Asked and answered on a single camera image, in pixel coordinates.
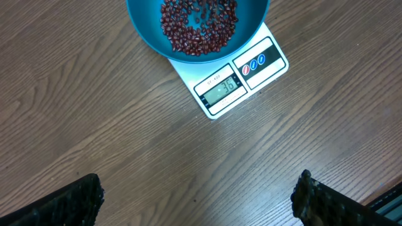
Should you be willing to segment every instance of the brown wooden tabletop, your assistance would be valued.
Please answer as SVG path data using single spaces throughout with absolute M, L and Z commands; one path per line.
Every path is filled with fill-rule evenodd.
M 97 225 L 291 225 L 299 174 L 402 174 L 402 1 L 274 0 L 290 69 L 210 121 L 123 0 L 0 1 L 0 216 L 87 173 Z

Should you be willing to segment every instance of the scale platform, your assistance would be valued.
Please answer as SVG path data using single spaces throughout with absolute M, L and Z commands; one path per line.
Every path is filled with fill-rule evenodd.
M 212 63 L 169 60 L 208 118 L 217 119 L 289 69 L 289 63 L 263 23 L 243 48 Z

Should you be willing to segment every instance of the bowl rim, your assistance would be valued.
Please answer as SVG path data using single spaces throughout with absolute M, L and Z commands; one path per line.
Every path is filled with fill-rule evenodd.
M 192 62 L 192 61 L 188 61 L 188 60 L 179 60 L 179 59 L 176 59 L 176 58 L 168 57 L 166 54 L 162 53 L 162 52 L 159 51 L 157 48 L 155 48 L 150 42 L 148 42 L 148 41 L 144 38 L 143 34 L 141 34 L 141 32 L 138 30 L 137 25 L 136 25 L 136 23 L 134 22 L 133 17 L 131 16 L 130 5 L 129 5 L 129 3 L 128 3 L 129 1 L 132 1 L 132 0 L 126 0 L 126 6 L 127 6 L 127 11 L 128 11 L 128 15 L 129 15 L 129 17 L 130 17 L 131 23 L 134 25 L 134 28 L 135 28 L 135 30 L 137 31 L 137 33 L 139 34 L 139 36 L 141 37 L 141 39 L 142 39 L 143 41 L 145 41 L 145 43 L 146 43 L 148 46 L 150 46 L 154 51 L 156 51 L 156 52 L 159 53 L 160 55 L 166 57 L 167 59 L 174 60 L 174 61 L 176 61 L 176 62 L 193 63 L 193 64 L 201 64 L 201 63 L 216 62 L 216 61 L 221 60 L 221 59 L 223 59 L 223 58 L 229 57 L 229 56 L 231 56 L 232 54 L 235 54 L 235 52 L 237 52 L 237 51 L 239 51 L 241 48 L 243 48 L 247 43 L 249 43 L 249 41 L 254 37 L 254 35 L 256 35 L 258 29 L 261 27 L 262 23 L 263 23 L 264 20 L 265 20 L 266 15 L 268 14 L 269 5 L 271 4 L 271 0 L 266 0 L 265 13 L 264 13 L 263 18 L 261 19 L 261 21 L 260 21 L 259 24 L 258 24 L 258 28 L 257 28 L 257 29 L 254 31 L 254 33 L 249 37 L 249 39 L 248 39 L 243 45 L 241 45 L 238 49 L 236 49 L 236 50 L 234 50 L 234 51 L 230 52 L 229 54 L 226 54 L 226 55 L 224 55 L 224 56 L 222 56 L 222 57 L 216 58 L 216 59 L 214 59 L 214 60 L 207 60 L 207 61 L 204 61 L 204 62 Z

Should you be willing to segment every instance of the digital display screen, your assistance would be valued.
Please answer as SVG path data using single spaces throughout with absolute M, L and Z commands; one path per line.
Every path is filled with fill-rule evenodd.
M 235 91 L 238 86 L 232 77 L 225 79 L 223 82 L 215 86 L 204 94 L 205 99 L 209 105 L 214 105 L 216 102 L 228 96 L 231 92 Z

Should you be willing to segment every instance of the teal object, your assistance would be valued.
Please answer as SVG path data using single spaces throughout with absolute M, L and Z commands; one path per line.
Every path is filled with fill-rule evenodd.
M 163 0 L 126 0 L 128 13 L 138 34 L 152 49 L 164 57 L 184 63 L 209 63 L 220 60 L 241 49 L 257 32 L 268 13 L 270 0 L 237 0 L 236 33 L 219 53 L 191 56 L 173 52 L 168 37 L 163 34 L 160 11 Z M 189 16 L 189 25 L 195 24 L 194 12 Z

